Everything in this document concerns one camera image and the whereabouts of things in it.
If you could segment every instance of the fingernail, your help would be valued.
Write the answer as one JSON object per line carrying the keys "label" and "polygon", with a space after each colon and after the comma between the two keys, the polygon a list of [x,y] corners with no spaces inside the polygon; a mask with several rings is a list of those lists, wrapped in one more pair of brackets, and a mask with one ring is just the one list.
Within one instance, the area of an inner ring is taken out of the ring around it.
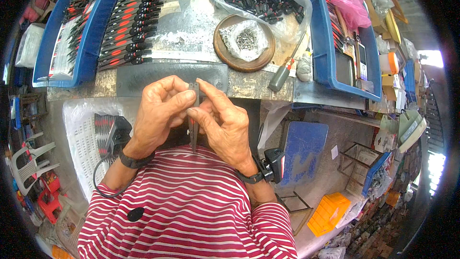
{"label": "fingernail", "polygon": [[193,115],[196,113],[196,110],[192,109],[192,108],[187,108],[187,110],[185,111],[185,113],[187,113],[187,115]]}
{"label": "fingernail", "polygon": [[187,98],[187,100],[192,100],[195,98],[195,92],[193,90],[188,90],[185,93],[185,97]]}

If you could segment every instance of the red and white striped shirt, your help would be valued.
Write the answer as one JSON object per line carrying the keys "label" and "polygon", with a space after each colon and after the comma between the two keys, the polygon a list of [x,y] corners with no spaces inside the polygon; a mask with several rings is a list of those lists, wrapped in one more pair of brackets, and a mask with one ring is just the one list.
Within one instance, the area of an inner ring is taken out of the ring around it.
{"label": "red and white striped shirt", "polygon": [[[144,212],[131,222],[127,214],[137,207]],[[78,251],[82,258],[297,257],[285,208],[265,203],[251,211],[234,169],[188,146],[157,151],[115,198],[94,191]]]}

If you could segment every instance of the wooden dish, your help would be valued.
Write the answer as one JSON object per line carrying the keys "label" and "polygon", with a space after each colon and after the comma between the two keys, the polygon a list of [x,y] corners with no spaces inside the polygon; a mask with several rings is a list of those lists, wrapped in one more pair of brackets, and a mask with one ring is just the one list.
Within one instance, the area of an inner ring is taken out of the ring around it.
{"label": "wooden dish", "polygon": [[222,37],[219,32],[219,29],[221,28],[225,28],[245,20],[250,19],[239,17],[238,15],[230,15],[229,17],[224,18],[221,22],[219,22],[219,24],[217,24],[216,30],[214,30],[213,44],[219,58],[228,66],[232,67],[236,71],[255,72],[267,65],[275,54],[275,38],[273,37],[270,28],[266,24],[259,23],[260,27],[265,33],[265,36],[267,37],[268,47],[256,60],[249,62],[244,61],[241,58],[236,58],[230,54],[230,52],[227,50],[227,46],[222,41]]}

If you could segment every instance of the blue plastic tray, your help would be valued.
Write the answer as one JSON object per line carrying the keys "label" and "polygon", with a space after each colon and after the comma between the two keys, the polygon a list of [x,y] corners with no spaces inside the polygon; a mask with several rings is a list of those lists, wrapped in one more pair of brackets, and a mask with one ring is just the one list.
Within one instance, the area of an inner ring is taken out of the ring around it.
{"label": "blue plastic tray", "polygon": [[72,80],[38,81],[39,77],[48,76],[51,57],[56,38],[58,37],[64,10],[70,0],[58,0],[54,7],[45,32],[41,39],[40,49],[35,63],[32,78],[33,87],[77,87],[83,82],[92,81],[96,75],[97,60],[107,21],[117,0],[96,0],[88,21],[83,30],[78,55],[75,61]]}
{"label": "blue plastic tray", "polygon": [[337,81],[334,39],[328,6],[325,0],[311,0],[311,4],[313,12],[310,28],[313,47],[314,80],[327,87],[380,102],[382,98],[382,78],[379,52],[372,26],[359,28],[359,35],[361,43],[366,48],[368,80],[374,83],[374,93],[366,92]]}
{"label": "blue plastic tray", "polygon": [[377,163],[369,169],[368,173],[366,174],[366,181],[364,182],[364,187],[362,188],[362,195],[364,198],[368,195],[369,187],[371,186],[372,183],[372,178],[374,177],[374,174],[380,169],[380,167],[385,163],[385,161],[388,159],[388,157],[391,155],[391,152],[385,152],[383,153],[382,157],[377,161]]}
{"label": "blue plastic tray", "polygon": [[415,71],[414,71],[414,61],[412,59],[407,60],[406,66],[406,76],[404,76],[404,85],[406,85],[406,98],[409,102],[417,102],[417,95],[415,93]]}

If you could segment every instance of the metal workbench surface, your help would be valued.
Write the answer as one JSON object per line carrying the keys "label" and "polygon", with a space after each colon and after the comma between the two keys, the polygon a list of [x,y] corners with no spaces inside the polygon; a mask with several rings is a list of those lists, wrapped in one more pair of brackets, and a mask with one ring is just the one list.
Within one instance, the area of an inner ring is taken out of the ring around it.
{"label": "metal workbench surface", "polygon": [[[214,51],[213,33],[217,24],[228,15],[226,11],[213,6],[209,0],[167,0],[161,10],[156,35],[147,39],[153,44],[152,54],[148,56],[152,57],[154,62],[221,63]],[[263,70],[242,73],[229,68],[228,97],[297,101],[365,109],[365,99],[327,89],[314,81],[304,84],[302,91],[294,95],[294,81],[298,79],[292,76],[288,77],[279,92],[274,93],[268,89],[276,66],[282,65],[285,58],[292,54],[295,46],[295,43],[285,43],[277,39],[273,64],[269,64]],[[48,87],[48,100],[113,97],[117,96],[116,83],[117,70],[104,70],[96,74],[93,82],[83,83],[77,88]]]}

